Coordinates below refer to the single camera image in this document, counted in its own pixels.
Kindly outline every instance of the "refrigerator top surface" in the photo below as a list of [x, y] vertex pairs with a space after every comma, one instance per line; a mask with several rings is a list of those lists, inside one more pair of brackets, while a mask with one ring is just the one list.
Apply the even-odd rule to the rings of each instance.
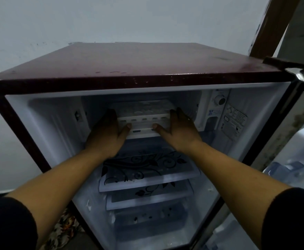
[[0, 80], [281, 72], [196, 43], [74, 43], [0, 73]]

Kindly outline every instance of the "forearm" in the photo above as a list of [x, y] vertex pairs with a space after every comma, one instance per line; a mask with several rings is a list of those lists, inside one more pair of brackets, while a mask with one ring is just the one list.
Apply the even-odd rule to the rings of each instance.
[[82, 151], [7, 195], [22, 202], [32, 213], [37, 225], [38, 247], [74, 194], [103, 160], [102, 155]]
[[254, 243], [260, 246], [267, 209], [275, 196], [290, 187], [203, 142], [196, 142], [191, 158], [211, 180]]

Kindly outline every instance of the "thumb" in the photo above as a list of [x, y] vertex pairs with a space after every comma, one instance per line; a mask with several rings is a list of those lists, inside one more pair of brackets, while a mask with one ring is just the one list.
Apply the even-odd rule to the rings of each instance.
[[127, 138], [127, 135], [129, 134], [129, 131], [132, 127], [132, 124], [129, 123], [126, 126], [123, 127], [120, 134], [118, 135], [118, 141], [121, 143], [121, 146], [124, 144], [125, 139]]
[[152, 127], [164, 140], [166, 140], [169, 144], [171, 143], [172, 135], [167, 132], [165, 128], [158, 124], [153, 124]]

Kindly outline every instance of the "person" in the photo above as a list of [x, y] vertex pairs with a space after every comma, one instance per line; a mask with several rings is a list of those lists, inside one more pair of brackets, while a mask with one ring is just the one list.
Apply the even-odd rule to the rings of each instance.
[[[292, 188], [202, 142], [193, 121], [171, 110], [171, 127], [153, 129], [189, 156], [260, 249], [304, 249], [304, 190]], [[119, 131], [114, 110], [92, 129], [86, 148], [0, 198], [0, 249], [39, 248], [92, 171], [114, 157], [131, 125]]]

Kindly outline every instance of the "floral patterned shelf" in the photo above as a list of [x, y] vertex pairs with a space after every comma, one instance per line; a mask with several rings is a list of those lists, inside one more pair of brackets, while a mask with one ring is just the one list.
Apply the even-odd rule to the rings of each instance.
[[188, 180], [118, 190], [107, 195], [106, 209], [115, 210], [159, 203], [191, 196], [193, 193]]
[[164, 153], [120, 157], [103, 163], [99, 191], [146, 187], [186, 180], [200, 170], [185, 155], [171, 150]]

